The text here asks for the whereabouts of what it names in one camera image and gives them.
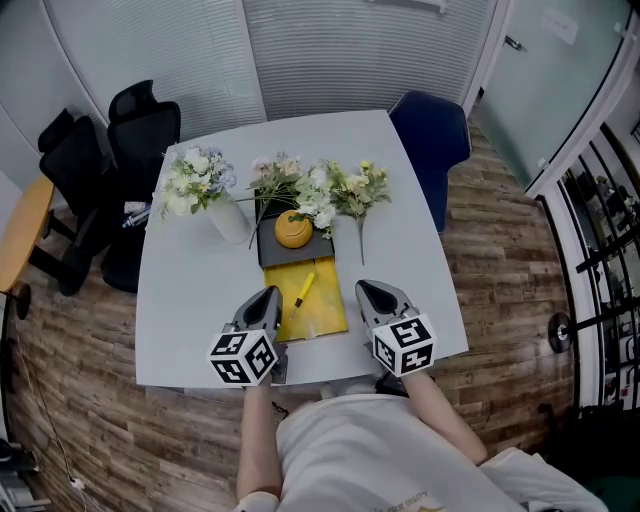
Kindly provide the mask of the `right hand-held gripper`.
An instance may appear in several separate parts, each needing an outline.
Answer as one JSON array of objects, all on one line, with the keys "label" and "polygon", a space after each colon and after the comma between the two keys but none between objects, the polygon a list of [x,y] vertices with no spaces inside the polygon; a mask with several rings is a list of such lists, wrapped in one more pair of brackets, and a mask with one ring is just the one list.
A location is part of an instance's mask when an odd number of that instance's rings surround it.
[{"label": "right hand-held gripper", "polygon": [[[413,306],[399,288],[376,280],[360,279],[356,299],[364,323],[379,323],[377,310],[405,310]],[[424,370],[435,360],[435,332],[425,313],[404,313],[391,323],[371,329],[373,356],[395,377]]]}]

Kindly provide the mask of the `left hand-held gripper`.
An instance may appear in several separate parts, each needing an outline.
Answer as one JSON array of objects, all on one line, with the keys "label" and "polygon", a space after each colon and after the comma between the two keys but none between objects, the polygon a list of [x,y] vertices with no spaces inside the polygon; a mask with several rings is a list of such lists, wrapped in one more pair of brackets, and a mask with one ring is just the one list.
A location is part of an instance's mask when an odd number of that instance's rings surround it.
[{"label": "left hand-held gripper", "polygon": [[286,383],[287,348],[276,340],[282,311],[282,293],[271,285],[244,302],[232,322],[213,336],[207,360],[224,386],[255,387],[266,378]]}]

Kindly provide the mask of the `yellow stick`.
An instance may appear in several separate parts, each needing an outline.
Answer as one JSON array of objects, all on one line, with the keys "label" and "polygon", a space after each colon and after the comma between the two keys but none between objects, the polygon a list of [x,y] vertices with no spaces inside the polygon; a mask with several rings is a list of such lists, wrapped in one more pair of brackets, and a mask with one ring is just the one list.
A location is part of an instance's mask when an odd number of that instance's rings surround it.
[{"label": "yellow stick", "polygon": [[315,277],[316,277],[316,274],[314,272],[310,272],[306,276],[306,278],[304,280],[304,283],[303,283],[299,293],[297,294],[293,309],[292,309],[290,317],[289,317],[290,320],[293,320],[295,315],[296,315],[296,313],[299,311],[302,303],[304,302],[304,300],[305,300],[305,298],[306,298],[306,296],[307,296],[307,294],[308,294],[308,292],[309,292],[309,290],[310,290],[310,288],[311,288],[311,286],[312,286],[312,284],[313,284],[313,282],[315,280]]}]

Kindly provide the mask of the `yellow translucent tray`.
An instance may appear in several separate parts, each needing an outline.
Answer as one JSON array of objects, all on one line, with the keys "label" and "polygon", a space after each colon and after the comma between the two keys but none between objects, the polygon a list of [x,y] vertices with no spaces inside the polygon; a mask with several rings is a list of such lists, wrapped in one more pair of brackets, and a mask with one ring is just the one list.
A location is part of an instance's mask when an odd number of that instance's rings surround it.
[{"label": "yellow translucent tray", "polygon": [[[297,294],[310,272],[316,274],[315,280],[299,311],[290,320]],[[264,281],[266,286],[277,286],[283,296],[282,323],[276,337],[279,343],[348,330],[333,256],[268,267],[264,270]]]}]

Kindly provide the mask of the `person's right forearm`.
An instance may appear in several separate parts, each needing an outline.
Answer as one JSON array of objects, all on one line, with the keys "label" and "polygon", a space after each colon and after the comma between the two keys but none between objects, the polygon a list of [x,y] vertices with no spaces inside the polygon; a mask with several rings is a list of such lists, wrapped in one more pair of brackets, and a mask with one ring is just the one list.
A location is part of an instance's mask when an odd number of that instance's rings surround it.
[{"label": "person's right forearm", "polygon": [[424,424],[456,447],[476,466],[487,460],[488,451],[479,436],[426,372],[408,374],[401,380],[412,408]]}]

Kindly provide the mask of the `person's left forearm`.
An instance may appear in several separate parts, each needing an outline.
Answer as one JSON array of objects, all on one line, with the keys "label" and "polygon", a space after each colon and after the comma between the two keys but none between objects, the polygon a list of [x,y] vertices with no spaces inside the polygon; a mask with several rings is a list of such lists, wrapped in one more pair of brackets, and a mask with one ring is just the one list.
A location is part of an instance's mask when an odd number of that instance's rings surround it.
[{"label": "person's left forearm", "polygon": [[238,500],[254,492],[280,497],[283,478],[276,431],[271,382],[264,380],[249,387],[244,396],[236,478]]}]

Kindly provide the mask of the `dark grey tray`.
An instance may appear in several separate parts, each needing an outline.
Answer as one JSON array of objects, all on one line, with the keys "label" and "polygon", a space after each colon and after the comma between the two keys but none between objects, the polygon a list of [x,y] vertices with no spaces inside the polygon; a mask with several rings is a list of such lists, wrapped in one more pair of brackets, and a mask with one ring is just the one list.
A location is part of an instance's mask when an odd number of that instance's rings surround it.
[{"label": "dark grey tray", "polygon": [[331,239],[325,239],[321,231],[313,226],[311,240],[301,248],[288,249],[279,244],[274,234],[276,219],[286,206],[271,206],[259,224],[256,239],[259,265],[266,269],[278,265],[330,257],[335,254]]}]

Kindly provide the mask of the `orange pumpkin-shaped jar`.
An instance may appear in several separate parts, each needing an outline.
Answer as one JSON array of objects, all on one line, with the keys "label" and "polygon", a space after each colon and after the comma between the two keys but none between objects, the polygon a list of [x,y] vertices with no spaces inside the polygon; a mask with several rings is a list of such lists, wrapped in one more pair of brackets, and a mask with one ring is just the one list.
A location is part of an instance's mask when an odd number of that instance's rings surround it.
[{"label": "orange pumpkin-shaped jar", "polygon": [[276,219],[274,234],[283,247],[298,249],[311,240],[313,224],[306,215],[295,210],[287,210]]}]

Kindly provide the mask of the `white ceramic vase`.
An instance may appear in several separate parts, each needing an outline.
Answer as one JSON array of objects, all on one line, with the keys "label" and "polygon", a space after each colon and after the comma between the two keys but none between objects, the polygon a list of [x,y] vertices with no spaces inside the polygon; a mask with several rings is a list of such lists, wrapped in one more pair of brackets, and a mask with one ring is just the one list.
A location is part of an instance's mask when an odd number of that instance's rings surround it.
[{"label": "white ceramic vase", "polygon": [[236,200],[223,191],[215,200],[210,200],[206,212],[212,223],[230,244],[245,242],[251,234],[251,226]]}]

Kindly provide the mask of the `pale yellow flower bouquet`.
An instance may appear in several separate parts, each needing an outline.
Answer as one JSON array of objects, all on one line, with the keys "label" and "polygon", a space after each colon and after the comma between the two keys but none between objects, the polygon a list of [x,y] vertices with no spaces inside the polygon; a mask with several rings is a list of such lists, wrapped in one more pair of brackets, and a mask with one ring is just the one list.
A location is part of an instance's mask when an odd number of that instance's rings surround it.
[{"label": "pale yellow flower bouquet", "polygon": [[332,204],[338,213],[356,221],[361,263],[364,256],[364,223],[368,211],[379,202],[391,202],[388,169],[362,160],[355,173],[347,173],[336,160],[324,162],[330,181]]}]

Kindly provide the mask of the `white and green flower bouquet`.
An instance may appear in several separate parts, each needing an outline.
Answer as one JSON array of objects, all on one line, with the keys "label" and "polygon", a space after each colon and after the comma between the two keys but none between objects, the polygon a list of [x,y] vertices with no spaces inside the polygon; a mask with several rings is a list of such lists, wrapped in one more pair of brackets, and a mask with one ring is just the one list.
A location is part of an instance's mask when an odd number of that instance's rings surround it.
[{"label": "white and green flower bouquet", "polygon": [[324,168],[315,166],[295,183],[297,213],[308,217],[325,239],[333,235],[336,207],[331,198],[331,180]]}]

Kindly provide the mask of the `pink flower bouquet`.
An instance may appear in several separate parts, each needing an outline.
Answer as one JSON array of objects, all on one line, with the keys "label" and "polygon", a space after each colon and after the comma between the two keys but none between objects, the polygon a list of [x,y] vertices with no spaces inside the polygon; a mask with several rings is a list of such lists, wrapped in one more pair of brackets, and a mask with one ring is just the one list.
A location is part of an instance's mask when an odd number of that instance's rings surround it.
[{"label": "pink flower bouquet", "polygon": [[248,190],[251,195],[242,201],[252,201],[257,208],[255,227],[249,240],[251,248],[258,227],[271,206],[286,206],[286,210],[293,210],[288,221],[302,221],[304,216],[297,212],[296,184],[302,177],[300,160],[292,159],[285,152],[279,152],[274,160],[258,157],[254,160],[253,170],[256,178],[250,183]]}]

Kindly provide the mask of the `white and blue flower bouquet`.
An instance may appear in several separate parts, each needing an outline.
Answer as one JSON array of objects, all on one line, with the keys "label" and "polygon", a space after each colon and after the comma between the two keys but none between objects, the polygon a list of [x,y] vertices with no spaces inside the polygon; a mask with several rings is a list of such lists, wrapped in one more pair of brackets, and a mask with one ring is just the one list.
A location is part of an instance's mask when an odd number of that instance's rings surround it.
[{"label": "white and blue flower bouquet", "polygon": [[237,183],[234,167],[221,150],[190,146],[168,152],[169,170],[159,179],[159,213],[183,216],[206,209]]}]

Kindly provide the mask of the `person's white shirt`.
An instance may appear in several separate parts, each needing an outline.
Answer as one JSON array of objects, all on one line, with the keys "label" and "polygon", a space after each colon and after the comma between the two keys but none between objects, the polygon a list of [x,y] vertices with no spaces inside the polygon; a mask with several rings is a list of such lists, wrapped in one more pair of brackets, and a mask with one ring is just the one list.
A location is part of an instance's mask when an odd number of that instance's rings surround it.
[{"label": "person's white shirt", "polygon": [[538,455],[509,448],[475,464],[397,396],[304,406],[276,440],[280,495],[254,491],[234,512],[608,512]]}]

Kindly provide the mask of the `blue upholstered chair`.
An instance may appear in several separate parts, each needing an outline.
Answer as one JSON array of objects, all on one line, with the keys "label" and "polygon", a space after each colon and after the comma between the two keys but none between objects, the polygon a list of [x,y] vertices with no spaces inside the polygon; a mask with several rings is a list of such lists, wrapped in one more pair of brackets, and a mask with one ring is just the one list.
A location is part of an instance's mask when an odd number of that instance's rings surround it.
[{"label": "blue upholstered chair", "polygon": [[472,153],[463,108],[422,91],[408,91],[389,117],[413,166],[435,227],[446,224],[450,170]]}]

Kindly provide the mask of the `black round floor disc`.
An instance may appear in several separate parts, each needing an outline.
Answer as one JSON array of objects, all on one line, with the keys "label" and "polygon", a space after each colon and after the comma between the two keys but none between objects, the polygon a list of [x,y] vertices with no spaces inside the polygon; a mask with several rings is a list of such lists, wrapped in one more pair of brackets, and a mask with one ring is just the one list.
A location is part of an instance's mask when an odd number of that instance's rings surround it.
[{"label": "black round floor disc", "polygon": [[570,317],[562,312],[552,315],[548,322],[547,334],[549,345],[554,353],[567,352],[573,344]]}]

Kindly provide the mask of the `black mesh office chair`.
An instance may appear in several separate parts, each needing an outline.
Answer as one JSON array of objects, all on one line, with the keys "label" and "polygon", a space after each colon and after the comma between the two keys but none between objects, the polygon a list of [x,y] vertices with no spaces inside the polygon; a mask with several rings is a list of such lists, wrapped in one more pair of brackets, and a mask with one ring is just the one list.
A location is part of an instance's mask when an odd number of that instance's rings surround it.
[{"label": "black mesh office chair", "polygon": [[94,256],[111,243],[118,221],[111,179],[115,167],[98,143],[92,120],[74,118],[64,109],[38,138],[39,168],[59,191],[76,216],[75,230],[48,214],[45,234],[55,231],[70,240],[61,263],[59,289],[76,294],[84,283]]},{"label": "black mesh office chair", "polygon": [[166,150],[180,139],[181,112],[174,101],[159,101],[153,81],[143,80],[117,93],[108,110],[107,135],[117,167],[116,192],[123,213],[101,264],[109,286],[135,294],[138,290],[147,222],[123,229],[126,217],[149,207]]}]

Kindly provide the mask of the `black side table base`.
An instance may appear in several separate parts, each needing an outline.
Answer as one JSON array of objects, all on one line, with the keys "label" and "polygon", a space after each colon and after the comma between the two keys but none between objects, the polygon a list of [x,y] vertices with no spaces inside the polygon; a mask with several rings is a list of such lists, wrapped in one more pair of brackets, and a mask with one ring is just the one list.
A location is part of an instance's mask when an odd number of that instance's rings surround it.
[{"label": "black side table base", "polygon": [[16,315],[20,320],[24,320],[30,309],[31,288],[28,284],[21,284],[16,291],[3,291],[0,293],[8,297],[15,306]]}]

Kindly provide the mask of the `round wooden side table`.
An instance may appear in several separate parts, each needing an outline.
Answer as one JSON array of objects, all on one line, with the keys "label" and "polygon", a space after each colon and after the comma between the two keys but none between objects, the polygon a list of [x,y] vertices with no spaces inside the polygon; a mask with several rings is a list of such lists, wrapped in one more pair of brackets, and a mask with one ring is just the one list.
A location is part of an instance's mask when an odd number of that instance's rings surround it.
[{"label": "round wooden side table", "polygon": [[41,175],[11,212],[0,240],[0,292],[9,292],[27,265],[48,216],[53,194],[54,184]]}]

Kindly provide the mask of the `black bag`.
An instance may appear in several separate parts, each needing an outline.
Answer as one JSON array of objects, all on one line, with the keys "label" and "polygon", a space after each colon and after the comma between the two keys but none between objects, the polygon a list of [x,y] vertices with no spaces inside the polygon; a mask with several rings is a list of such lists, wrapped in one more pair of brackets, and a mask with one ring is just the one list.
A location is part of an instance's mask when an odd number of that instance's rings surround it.
[{"label": "black bag", "polygon": [[604,476],[640,478],[640,412],[620,403],[567,410],[559,423],[548,403],[538,406],[549,427],[543,455],[578,481]]}]

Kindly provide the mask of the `frosted glass door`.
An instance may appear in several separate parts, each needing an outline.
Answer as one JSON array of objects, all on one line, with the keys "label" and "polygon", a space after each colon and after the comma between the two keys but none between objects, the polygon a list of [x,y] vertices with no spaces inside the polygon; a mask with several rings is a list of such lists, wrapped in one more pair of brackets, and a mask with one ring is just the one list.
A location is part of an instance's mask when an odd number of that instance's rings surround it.
[{"label": "frosted glass door", "polygon": [[[578,23],[573,45],[542,28],[546,6]],[[474,121],[523,188],[542,175],[587,111],[630,17],[629,0],[512,0],[505,36],[527,52],[503,40]]]}]

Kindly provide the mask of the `paper sheet on door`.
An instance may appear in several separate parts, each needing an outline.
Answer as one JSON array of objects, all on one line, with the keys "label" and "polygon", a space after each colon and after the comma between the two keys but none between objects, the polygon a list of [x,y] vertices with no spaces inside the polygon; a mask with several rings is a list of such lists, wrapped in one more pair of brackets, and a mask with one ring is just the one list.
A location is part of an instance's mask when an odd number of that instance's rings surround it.
[{"label": "paper sheet on door", "polygon": [[551,6],[544,8],[541,26],[568,45],[575,43],[579,30],[579,25],[574,19]]}]

